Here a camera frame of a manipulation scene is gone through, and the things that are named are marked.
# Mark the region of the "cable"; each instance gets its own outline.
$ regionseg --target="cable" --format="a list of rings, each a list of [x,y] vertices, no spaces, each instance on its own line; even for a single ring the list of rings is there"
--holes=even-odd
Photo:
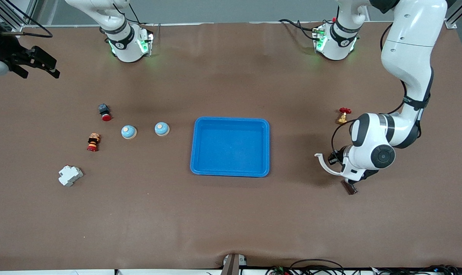
[[[21,26],[22,23],[24,23],[24,20],[23,20],[23,19],[22,19],[21,21],[19,21],[18,18],[12,17],[12,15],[10,14],[10,12],[6,11],[6,10],[4,9],[4,7],[0,6],[0,9],[2,10],[2,12],[4,12],[4,15],[3,15],[3,16],[0,15],[0,17],[2,17],[2,19],[4,19],[5,21],[11,20],[13,23],[15,23],[15,24],[17,24],[17,25],[19,25],[19,26]]]
[[[134,11],[133,6],[131,5],[131,3],[129,3],[129,7],[131,8],[131,11],[133,11],[134,17],[136,17],[136,21],[138,21],[138,24],[141,24],[141,22],[139,21],[138,15]]]
[[[297,24],[299,25],[299,28],[302,30],[302,33],[309,39],[313,40],[313,41],[319,41],[319,38],[315,38],[315,37],[312,37],[312,36],[309,36],[307,35],[307,33],[305,32],[304,28],[302,27],[302,25],[300,24],[300,21],[297,20]]]
[[[304,28],[304,27],[301,27],[297,24],[295,24],[294,22],[290,21],[289,19],[280,19],[278,22],[287,22],[287,23],[290,23],[290,25],[296,27],[296,28],[299,28],[299,29],[304,29],[306,31],[313,31],[313,29],[309,29],[309,28]]]
[[[268,275],[268,272],[272,271],[273,269],[275,269],[274,266],[272,266],[271,268],[269,268],[269,269],[264,273],[264,275]]]
[[[27,19],[30,21],[34,22],[39,28],[43,29],[47,35],[45,34],[38,34],[38,33],[30,33],[30,32],[22,32],[21,35],[26,35],[26,36],[35,36],[35,37],[43,37],[43,38],[51,38],[53,35],[50,31],[48,31],[44,26],[42,26],[40,23],[35,21],[32,17],[28,16],[25,12],[23,12],[21,9],[19,9],[16,5],[14,5],[10,0],[5,0],[7,3],[9,3],[12,7],[14,7],[18,12],[23,14]]]
[[[133,14],[134,14],[134,16],[136,17],[136,20],[137,20],[137,21],[131,20],[131,19],[127,18],[127,17],[126,17],[126,14],[123,13],[123,12],[121,12],[121,11],[119,10],[119,8],[117,8],[117,6],[116,6],[114,3],[112,3],[112,6],[117,10],[117,12],[119,12],[119,14],[122,14],[122,15],[126,18],[126,20],[129,21],[129,22],[137,23],[138,25],[149,24],[149,23],[147,23],[147,22],[141,23],[141,22],[139,21],[138,16],[136,15],[136,12],[134,11],[134,9],[133,9],[133,7],[131,6],[131,4],[129,4],[129,7],[130,7],[131,10],[133,11]]]
[[[385,28],[385,31],[382,33],[382,36],[381,36],[381,52],[383,50],[383,38],[385,36],[385,34],[387,33],[387,31],[392,27],[392,23],[390,23],[390,25],[387,26],[387,28]]]
[[[317,273],[319,273],[319,272],[326,272],[328,275],[332,275],[332,273],[329,272],[329,270],[326,270],[326,269],[322,270],[322,269],[319,268],[318,266],[306,266],[304,269],[306,269],[306,270],[319,269],[318,271],[312,273],[313,275],[315,275],[315,274],[317,274]]]
[[[390,30],[390,28],[392,27],[392,24],[393,24],[393,22],[390,23],[390,25],[388,25],[388,26],[385,28],[384,32],[382,33],[381,40],[380,40],[381,52],[382,52],[382,50],[383,50],[383,40],[384,40],[385,34],[387,34],[387,31]],[[407,94],[406,84],[405,84],[404,81],[402,81],[402,80],[401,80],[400,82],[402,83],[402,87],[404,88],[404,96],[406,96],[406,94]],[[404,104],[404,102],[401,102],[401,103],[399,104],[399,106],[397,106],[397,108],[395,108],[394,110],[388,112],[387,114],[390,115],[390,114],[392,114],[392,113],[395,113],[397,110],[399,110],[399,109],[402,107],[403,104]]]
[[[332,133],[332,136],[331,136],[331,149],[332,149],[332,154],[334,155],[334,157],[338,160],[339,163],[343,164],[342,161],[339,160],[338,156],[336,155],[336,150],[334,149],[334,136],[336,135],[336,132],[338,132],[338,130],[343,127],[344,125],[348,124],[348,123],[351,123],[353,121],[356,121],[355,120],[348,120],[347,122],[339,125],[338,127],[336,127],[336,130]]]
[[[339,266],[340,269],[338,269],[338,268],[330,268],[330,267],[325,266],[325,265],[309,265],[309,266],[306,266],[304,269],[305,269],[305,270],[311,270],[311,268],[314,268],[314,269],[317,269],[318,272],[319,272],[319,271],[324,271],[324,272],[327,272],[329,275],[332,275],[332,274],[331,274],[328,270],[339,270],[339,271],[342,273],[342,275],[345,275],[343,266],[341,266],[341,265],[340,265],[339,263],[337,263],[337,262],[330,261],[330,260],[324,260],[324,259],[304,259],[304,260],[295,261],[294,263],[292,263],[292,264],[290,265],[290,269],[292,269],[292,267],[293,267],[294,265],[296,265],[296,264],[298,264],[298,263],[302,263],[302,262],[327,262],[327,263],[332,263],[332,264],[334,264],[334,265]]]
[[[457,267],[451,265],[432,265],[419,270],[407,270],[406,268],[378,268],[378,275],[428,275],[432,272],[443,273],[444,275],[462,275]]]

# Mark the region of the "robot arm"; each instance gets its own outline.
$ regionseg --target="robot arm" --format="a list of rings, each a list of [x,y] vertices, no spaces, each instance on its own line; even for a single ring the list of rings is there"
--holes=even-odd
[[[129,6],[129,0],[65,0],[100,24],[107,35],[112,53],[123,62],[135,62],[150,56],[153,34],[127,22],[117,9]]]
[[[39,68],[54,78],[59,78],[60,72],[56,69],[56,59],[38,46],[26,49],[18,39],[0,25],[0,75],[9,71],[27,78],[29,73],[22,66]]]
[[[361,115],[350,128],[353,144],[329,158],[330,164],[342,164],[341,172],[330,170],[322,155],[316,154],[325,170],[353,184],[390,166],[396,157],[394,148],[406,148],[416,141],[433,81],[431,51],[445,13],[444,0],[399,0],[381,60],[384,68],[407,87],[402,112]]]

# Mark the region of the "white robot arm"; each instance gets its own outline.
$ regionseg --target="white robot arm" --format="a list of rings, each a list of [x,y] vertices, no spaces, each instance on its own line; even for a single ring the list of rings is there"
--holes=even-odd
[[[322,154],[316,154],[325,170],[343,176],[350,185],[387,168],[396,158],[394,148],[406,148],[416,141],[421,116],[430,99],[433,81],[430,57],[442,28],[446,2],[397,0],[393,5],[394,22],[381,60],[384,68],[406,85],[402,112],[361,115],[350,127],[353,144],[330,155],[330,164],[342,164],[341,172],[332,171]],[[323,54],[329,45],[329,42],[325,45]]]
[[[123,62],[135,62],[151,55],[153,34],[127,22],[117,9],[128,7],[129,0],[65,0],[100,24],[109,39],[112,53]]]

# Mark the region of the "black cable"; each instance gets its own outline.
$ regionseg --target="black cable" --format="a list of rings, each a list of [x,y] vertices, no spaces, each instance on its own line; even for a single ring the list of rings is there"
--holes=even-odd
[[[50,31],[48,31],[44,26],[42,26],[40,23],[38,23],[37,21],[35,21],[32,17],[28,16],[25,12],[23,12],[21,9],[19,9],[16,5],[14,5],[10,0],[5,0],[7,3],[9,3],[12,7],[14,7],[16,10],[18,10],[18,12],[20,12],[21,14],[23,14],[23,16],[25,16],[27,19],[29,19],[30,21],[34,22],[34,24],[36,24],[37,26],[39,26],[39,28],[43,29],[47,35],[45,34],[38,34],[38,33],[30,33],[30,32],[23,32],[21,35],[26,35],[26,36],[35,36],[35,37],[43,37],[43,38],[51,38],[53,35]]]
[[[390,23],[390,25],[387,26],[387,28],[385,28],[385,31],[382,33],[382,36],[381,36],[381,52],[383,50],[383,38],[385,37],[385,34],[387,33],[387,31],[392,27],[392,23]]]
[[[332,264],[334,264],[334,265],[339,266],[339,268],[341,268],[342,270],[344,270],[343,266],[341,266],[339,263],[337,263],[337,262],[335,262],[335,261],[325,260],[325,259],[303,259],[303,260],[295,261],[294,263],[292,263],[292,264],[290,265],[289,268],[292,269],[292,267],[293,267],[294,265],[299,264],[299,263],[302,263],[302,262],[326,262],[326,263],[332,263]]]
[[[322,271],[331,270],[331,271],[333,271],[334,275],[337,275],[336,272],[340,272],[341,275],[346,275],[345,270],[344,270],[343,267],[334,268],[334,267],[328,267],[328,266],[325,266],[325,265],[321,265],[321,266],[311,266],[311,268],[317,268],[318,270],[322,270]]]
[[[131,19],[127,18],[127,17],[126,17],[126,14],[123,13],[123,12],[121,12],[121,11],[119,10],[119,8],[117,8],[117,6],[116,6],[114,3],[112,3],[112,6],[117,10],[117,12],[119,12],[119,14],[122,14],[122,15],[126,18],[126,20],[129,21],[129,22],[137,23],[137,24],[139,24],[139,25],[149,24],[149,23],[147,23],[147,22],[144,22],[144,23],[139,22],[138,16],[136,15],[136,12],[134,12],[133,7],[131,6],[131,4],[129,4],[129,7],[131,7],[131,10],[133,11],[133,14],[134,14],[134,16],[136,17],[136,20],[137,20],[137,21],[131,20]]]
[[[381,40],[380,40],[381,52],[383,50],[383,40],[384,40],[385,34],[387,33],[388,30],[390,30],[390,28],[392,27],[392,24],[393,23],[390,23],[390,25],[388,25],[385,28],[384,32],[382,33]],[[402,80],[400,82],[402,83],[402,87],[404,88],[404,96],[406,96],[406,94],[407,94],[406,84]],[[387,114],[390,115],[391,113],[395,113],[397,110],[399,110],[402,107],[403,104],[404,104],[404,102],[401,102],[399,104],[399,106],[397,106],[397,108],[395,108],[394,110],[388,112]]]
[[[1,17],[2,17],[2,19],[3,19],[4,21],[9,22],[9,20],[11,20],[13,23],[15,23],[15,24],[17,24],[17,25],[19,25],[19,26],[21,26],[22,23],[24,23],[23,20],[22,20],[22,21],[19,21],[17,18],[13,18],[12,15],[11,15],[9,12],[5,11],[4,7],[0,6],[0,9],[2,10],[2,12],[4,12],[4,15],[5,15],[6,17],[8,17],[8,18],[6,18],[6,17],[3,17],[3,16],[1,15]]]
[[[418,126],[418,137],[416,139],[419,139],[421,137],[421,120],[416,120],[416,126]]]
[[[338,127],[336,127],[336,130],[332,133],[332,136],[331,136],[331,149],[332,149],[332,154],[334,155],[334,157],[338,160],[339,163],[343,164],[343,162],[341,162],[338,158],[338,156],[336,155],[336,150],[334,149],[334,136],[336,135],[336,132],[338,132],[338,130],[343,127],[344,125],[348,124],[348,123],[351,123],[353,121],[356,121],[356,120],[348,120],[347,122],[339,125]]]
[[[285,268],[284,267],[284,270],[286,272],[288,272],[290,275],[299,275],[299,273],[297,273],[297,271],[293,270],[293,269],[289,269],[289,268]]]
[[[274,266],[272,266],[271,268],[269,268],[269,269],[264,273],[264,275],[268,275],[268,272],[270,272],[270,271],[273,270],[274,268],[275,268]]]
[[[441,272],[444,275],[462,275],[459,272],[458,268],[455,266],[445,266],[445,265],[433,265],[427,268],[422,268],[415,271],[409,271],[406,268],[398,269],[388,269],[388,268],[379,268],[378,275],[388,274],[388,275],[428,275],[431,272]]]
[[[325,265],[310,265],[310,266],[306,266],[305,267],[306,270],[318,270],[316,272],[314,272],[313,274],[317,274],[319,272],[326,272],[328,275],[333,275],[330,271],[332,271],[334,273],[334,275],[337,275],[336,273],[336,269],[335,268],[330,268],[328,266],[325,266]]]
[[[292,25],[292,26],[294,26],[296,28],[304,29],[306,31],[313,31],[313,29],[301,27],[301,26],[295,24],[294,22],[290,21],[289,19],[280,19],[278,22],[287,22],[287,23],[289,23],[290,25]]]
[[[336,20],[338,20],[338,15],[339,15],[339,6],[338,6],[338,9],[336,10],[336,17],[335,17]],[[334,21],[333,21],[333,20],[325,20],[325,19],[324,19],[324,20],[323,20],[323,24],[324,24],[324,23],[333,24]]]
[[[319,38],[315,38],[315,37],[312,37],[312,36],[309,36],[307,35],[307,33],[305,32],[304,28],[302,27],[302,25],[300,24],[300,21],[297,20],[297,24],[299,25],[299,28],[302,30],[302,33],[309,39],[313,40],[313,41],[319,41]]]
[[[141,22],[139,21],[138,15],[134,11],[133,6],[131,5],[131,3],[129,3],[129,7],[131,8],[131,11],[133,11],[134,17],[136,17],[136,21],[138,21],[138,24],[141,24]]]

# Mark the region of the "white electrical component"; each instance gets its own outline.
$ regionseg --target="white electrical component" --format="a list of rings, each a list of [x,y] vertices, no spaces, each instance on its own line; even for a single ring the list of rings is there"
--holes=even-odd
[[[64,186],[72,186],[73,183],[83,176],[83,172],[78,167],[66,165],[59,171],[59,182]]]
[[[222,263],[223,265],[226,265],[227,258],[229,258],[229,254],[226,255],[226,257],[224,258],[224,261],[223,261],[223,263]],[[238,254],[238,259],[239,259],[239,265],[240,265],[240,266],[245,266],[245,265],[247,265],[247,264],[246,264],[246,256],[241,255],[241,254]]]

